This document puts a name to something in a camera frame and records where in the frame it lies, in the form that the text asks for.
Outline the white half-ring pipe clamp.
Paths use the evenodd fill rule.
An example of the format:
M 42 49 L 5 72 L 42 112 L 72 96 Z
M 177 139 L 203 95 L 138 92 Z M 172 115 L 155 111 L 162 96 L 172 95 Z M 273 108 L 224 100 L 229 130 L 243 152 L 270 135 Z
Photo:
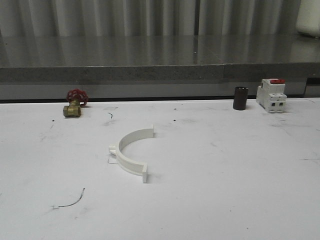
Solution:
M 142 161 L 133 160 L 122 153 L 122 150 L 129 144 L 154 137 L 154 125 L 148 128 L 142 128 L 124 135 L 118 142 L 108 146 L 110 154 L 114 155 L 117 164 L 126 172 L 141 176 L 145 184 L 148 180 L 148 164 Z

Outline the grey stone countertop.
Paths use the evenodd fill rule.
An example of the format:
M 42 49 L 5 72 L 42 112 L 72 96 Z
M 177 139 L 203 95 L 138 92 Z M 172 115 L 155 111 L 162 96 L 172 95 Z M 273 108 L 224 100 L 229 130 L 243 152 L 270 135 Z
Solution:
M 0 99 L 62 100 L 254 96 L 262 79 L 289 96 L 320 95 L 320 41 L 298 34 L 45 36 L 0 39 Z

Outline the dark brown cylindrical coupling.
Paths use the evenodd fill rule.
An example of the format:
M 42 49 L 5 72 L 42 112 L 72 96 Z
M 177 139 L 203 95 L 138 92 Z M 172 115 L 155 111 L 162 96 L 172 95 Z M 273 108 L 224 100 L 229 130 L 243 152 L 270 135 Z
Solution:
M 244 86 L 237 86 L 234 89 L 233 109 L 243 111 L 246 109 L 249 89 Z

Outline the brass valve red handwheel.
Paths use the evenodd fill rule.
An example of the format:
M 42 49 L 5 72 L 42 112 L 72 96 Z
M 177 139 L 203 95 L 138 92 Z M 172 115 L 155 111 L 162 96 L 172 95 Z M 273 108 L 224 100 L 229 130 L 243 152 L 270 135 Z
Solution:
M 63 107 L 63 116 L 66 118 L 80 117 L 81 108 L 87 105 L 89 98 L 85 91 L 75 88 L 67 92 L 66 100 L 69 105 Z

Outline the white pleated curtain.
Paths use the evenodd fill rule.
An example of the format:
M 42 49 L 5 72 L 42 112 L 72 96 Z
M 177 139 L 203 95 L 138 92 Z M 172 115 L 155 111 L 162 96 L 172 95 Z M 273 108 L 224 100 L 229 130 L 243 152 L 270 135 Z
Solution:
M 3 37 L 291 34 L 298 0 L 3 0 Z

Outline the white container on counter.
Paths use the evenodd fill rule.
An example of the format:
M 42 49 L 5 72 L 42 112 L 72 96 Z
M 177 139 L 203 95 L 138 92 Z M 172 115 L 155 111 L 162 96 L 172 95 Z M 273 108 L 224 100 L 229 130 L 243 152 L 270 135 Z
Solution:
M 296 20 L 298 33 L 320 37 L 320 0 L 301 0 Z

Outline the white circuit breaker red switch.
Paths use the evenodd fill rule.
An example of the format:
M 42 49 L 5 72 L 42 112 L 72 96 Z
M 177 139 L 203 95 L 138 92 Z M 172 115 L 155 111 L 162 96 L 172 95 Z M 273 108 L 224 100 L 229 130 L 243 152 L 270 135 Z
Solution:
M 256 102 L 268 113 L 283 113 L 287 100 L 285 86 L 284 79 L 262 79 L 257 87 Z

